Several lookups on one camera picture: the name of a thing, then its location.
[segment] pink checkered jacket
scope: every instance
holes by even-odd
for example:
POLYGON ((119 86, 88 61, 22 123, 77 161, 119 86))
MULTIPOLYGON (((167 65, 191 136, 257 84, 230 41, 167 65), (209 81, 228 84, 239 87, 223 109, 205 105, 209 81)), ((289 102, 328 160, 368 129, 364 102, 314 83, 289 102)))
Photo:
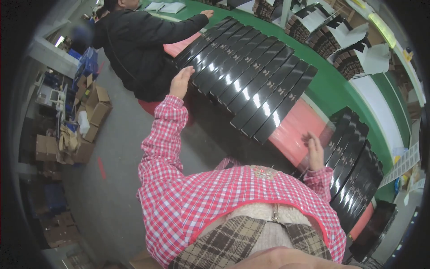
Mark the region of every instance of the pink checkered jacket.
POLYGON ((346 235, 330 207, 329 167, 308 172, 304 183, 260 166, 236 166, 190 176, 182 174, 180 133, 188 111, 183 101, 167 95, 155 109, 150 135, 141 144, 138 189, 146 246, 164 268, 220 216, 246 204, 280 203, 314 218, 333 261, 341 263, 346 235))

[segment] right hand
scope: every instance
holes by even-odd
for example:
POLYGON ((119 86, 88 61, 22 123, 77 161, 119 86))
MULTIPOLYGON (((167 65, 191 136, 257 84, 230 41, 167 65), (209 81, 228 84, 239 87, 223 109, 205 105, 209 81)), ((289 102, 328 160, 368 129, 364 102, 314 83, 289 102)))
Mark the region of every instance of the right hand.
POLYGON ((310 139, 307 142, 309 147, 309 168, 312 171, 318 171, 325 167, 324 149, 321 146, 319 138, 313 133, 308 132, 310 139))
POLYGON ((213 10, 203 10, 202 12, 200 12, 200 14, 205 14, 206 17, 208 17, 208 19, 210 19, 214 15, 214 11, 213 10))
POLYGON ((179 73, 172 79, 169 95, 183 99, 187 93, 188 81, 195 71, 196 70, 194 70, 192 66, 188 66, 180 70, 179 73))

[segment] brown plaid fabric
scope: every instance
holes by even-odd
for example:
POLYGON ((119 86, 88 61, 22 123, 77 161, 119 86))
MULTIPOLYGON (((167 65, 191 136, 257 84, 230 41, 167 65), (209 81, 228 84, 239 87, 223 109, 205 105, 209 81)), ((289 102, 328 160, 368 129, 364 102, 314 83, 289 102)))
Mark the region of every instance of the brown plaid fabric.
MULTIPOLYGON (((248 257, 260 237, 265 220, 248 216, 229 219, 182 251, 168 269, 223 269, 248 257)), ((306 224, 284 225, 291 243, 313 256, 332 260, 330 251, 316 231, 306 224)))
POLYGON ((182 251, 168 269, 222 269, 248 257, 265 220, 237 216, 182 251))
POLYGON ((306 224, 284 224, 295 249, 312 256, 332 260, 332 255, 316 231, 306 224))

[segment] white fleece lining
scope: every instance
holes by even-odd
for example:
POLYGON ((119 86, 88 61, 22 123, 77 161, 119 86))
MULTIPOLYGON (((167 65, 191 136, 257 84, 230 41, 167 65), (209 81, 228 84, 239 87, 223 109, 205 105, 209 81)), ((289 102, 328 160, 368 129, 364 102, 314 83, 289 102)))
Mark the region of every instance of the white fleece lining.
MULTIPOLYGON (((214 222, 209 224, 197 238, 200 238, 206 235, 208 232, 215 229, 217 226, 223 224, 227 220, 236 217, 236 216, 248 216, 254 219, 266 220, 270 221, 273 215, 273 204, 269 203, 252 203, 243 205, 233 212, 221 216, 216 219, 214 222)), ((293 224, 306 224, 311 226, 316 230, 316 232, 322 236, 321 228, 318 225, 317 221, 311 221, 303 215, 297 208, 286 205, 279 204, 278 205, 278 218, 280 223, 293 223, 293 224)))

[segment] yellow label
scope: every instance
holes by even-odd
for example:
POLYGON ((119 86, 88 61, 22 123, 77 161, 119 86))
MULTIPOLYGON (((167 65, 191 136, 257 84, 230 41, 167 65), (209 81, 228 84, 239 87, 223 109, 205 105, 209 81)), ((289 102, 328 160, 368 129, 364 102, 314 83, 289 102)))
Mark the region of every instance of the yellow label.
POLYGON ((388 25, 376 13, 369 14, 368 18, 369 18, 369 21, 371 21, 379 30, 379 32, 384 37, 385 41, 388 43, 390 48, 394 48, 396 46, 397 41, 396 41, 396 38, 394 37, 393 31, 391 31, 388 25))
POLYGON ((405 49, 403 50, 403 56, 405 57, 405 60, 410 62, 412 60, 412 56, 414 55, 413 52, 408 53, 405 49))
POLYGON ((354 3, 356 3, 359 7, 362 9, 366 9, 366 6, 363 5, 363 3, 360 0, 352 0, 354 3))

